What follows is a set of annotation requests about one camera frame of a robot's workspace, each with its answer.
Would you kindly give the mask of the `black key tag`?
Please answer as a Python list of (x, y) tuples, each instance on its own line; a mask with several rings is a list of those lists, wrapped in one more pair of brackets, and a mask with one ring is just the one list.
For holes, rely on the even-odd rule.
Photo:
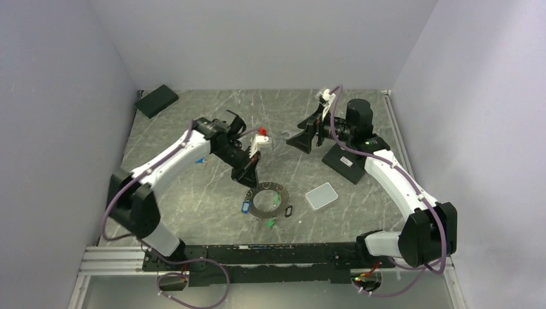
[(292, 205), (289, 205), (289, 206), (285, 209), (285, 214), (284, 214), (284, 216), (285, 216), (286, 218), (289, 218), (289, 217), (291, 217), (292, 213), (293, 213), (293, 206), (292, 206)]

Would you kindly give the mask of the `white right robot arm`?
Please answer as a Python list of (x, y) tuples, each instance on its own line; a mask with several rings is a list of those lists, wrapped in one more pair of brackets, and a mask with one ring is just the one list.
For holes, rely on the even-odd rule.
[(298, 124), (300, 133), (287, 145), (310, 153), (326, 139), (336, 144), (323, 163), (358, 183), (369, 174), (394, 201), (404, 220), (400, 232), (373, 230), (357, 236), (355, 260), (370, 267), (381, 256), (401, 259), (409, 268), (444, 271), (447, 257), (457, 249), (457, 210), (428, 194), (398, 162), (390, 146), (373, 131), (373, 111), (364, 99), (351, 99), (343, 118), (332, 117), (321, 99), (316, 111)]

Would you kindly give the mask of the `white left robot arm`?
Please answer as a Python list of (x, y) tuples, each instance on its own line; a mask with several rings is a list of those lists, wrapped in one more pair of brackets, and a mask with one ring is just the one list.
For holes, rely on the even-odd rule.
[(232, 168), (231, 178), (250, 188), (258, 186), (256, 166), (261, 147), (271, 139), (263, 127), (247, 129), (244, 120), (232, 113), (231, 122), (201, 117), (167, 149), (131, 171), (119, 169), (110, 178), (108, 205), (102, 218), (124, 227), (160, 255), (168, 270), (179, 269), (186, 259), (185, 243), (162, 222), (157, 197), (188, 167), (209, 155)]

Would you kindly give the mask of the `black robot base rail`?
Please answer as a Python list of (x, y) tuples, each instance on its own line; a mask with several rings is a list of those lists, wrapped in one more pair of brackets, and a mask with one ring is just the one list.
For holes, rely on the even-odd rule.
[(375, 268), (393, 269), (386, 257), (368, 255), (356, 242), (253, 244), (253, 245), (188, 245), (185, 255), (192, 260), (185, 270), (189, 286), (223, 284), (220, 268), (205, 262), (222, 264), (232, 284), (328, 281), (348, 284), (360, 272)]

